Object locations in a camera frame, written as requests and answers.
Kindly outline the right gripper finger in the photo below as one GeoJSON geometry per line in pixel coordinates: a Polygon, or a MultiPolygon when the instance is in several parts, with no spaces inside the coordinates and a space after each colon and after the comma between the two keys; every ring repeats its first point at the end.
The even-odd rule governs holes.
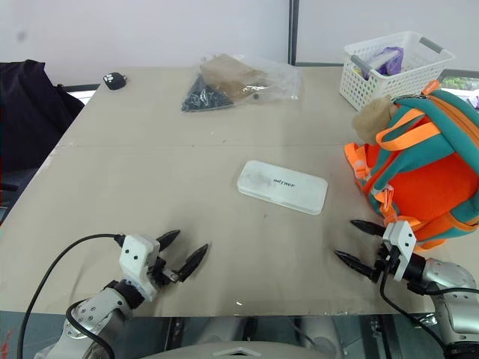
{"type": "Polygon", "coordinates": [[[356,228],[360,229],[360,231],[364,233],[368,233],[372,236],[379,236],[383,237],[385,233],[385,228],[379,224],[375,224],[370,221],[363,221],[358,219],[350,220],[350,223],[355,226],[356,228]]]}
{"type": "Polygon", "coordinates": [[[353,269],[354,271],[367,277],[370,280],[373,279],[374,269],[370,266],[366,266],[360,259],[344,251],[334,250],[334,253],[349,268],[353,269]]]}

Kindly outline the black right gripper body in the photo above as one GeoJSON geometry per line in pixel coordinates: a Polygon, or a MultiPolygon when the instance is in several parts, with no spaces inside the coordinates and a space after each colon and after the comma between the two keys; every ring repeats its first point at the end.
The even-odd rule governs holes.
{"type": "Polygon", "coordinates": [[[398,257],[398,249],[389,242],[382,241],[377,249],[376,259],[369,274],[369,279],[373,283],[377,283],[382,274],[389,274],[391,268],[396,266],[398,257]]]}

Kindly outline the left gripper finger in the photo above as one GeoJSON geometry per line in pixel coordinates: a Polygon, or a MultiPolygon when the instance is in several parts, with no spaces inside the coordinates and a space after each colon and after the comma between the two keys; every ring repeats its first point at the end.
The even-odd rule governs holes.
{"type": "Polygon", "coordinates": [[[177,279],[180,282],[184,282],[199,267],[207,253],[208,247],[208,244],[201,246],[186,259],[183,266],[177,271],[177,279]]]}
{"type": "Polygon", "coordinates": [[[159,243],[159,249],[164,251],[179,236],[179,234],[180,230],[170,230],[162,234],[156,239],[159,243]]]}

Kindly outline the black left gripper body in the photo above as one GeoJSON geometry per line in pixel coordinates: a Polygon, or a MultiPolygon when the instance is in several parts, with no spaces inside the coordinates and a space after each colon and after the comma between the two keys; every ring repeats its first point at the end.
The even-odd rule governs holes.
{"type": "Polygon", "coordinates": [[[148,276],[157,287],[167,286],[170,283],[183,281],[183,267],[170,269],[167,267],[167,262],[157,255],[153,265],[148,269],[148,276]]]}

